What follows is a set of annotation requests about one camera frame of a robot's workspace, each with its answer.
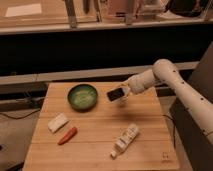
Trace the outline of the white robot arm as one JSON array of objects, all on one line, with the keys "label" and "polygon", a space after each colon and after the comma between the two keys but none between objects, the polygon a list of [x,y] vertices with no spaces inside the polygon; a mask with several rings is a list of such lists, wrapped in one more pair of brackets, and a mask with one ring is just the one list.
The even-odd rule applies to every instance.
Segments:
[{"label": "white robot arm", "polygon": [[213,134],[213,104],[180,76],[178,68],[171,61],[157,60],[150,69],[129,77],[120,86],[128,96],[160,84],[166,84],[174,91],[207,137]]}]

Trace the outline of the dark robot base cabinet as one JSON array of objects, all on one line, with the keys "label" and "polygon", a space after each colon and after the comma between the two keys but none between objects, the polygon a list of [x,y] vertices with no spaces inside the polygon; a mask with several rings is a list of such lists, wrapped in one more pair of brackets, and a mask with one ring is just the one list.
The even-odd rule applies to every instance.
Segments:
[{"label": "dark robot base cabinet", "polygon": [[[188,83],[213,103],[213,41],[189,77]],[[213,171],[213,145],[202,134],[179,99],[172,104],[170,113],[193,171]]]}]

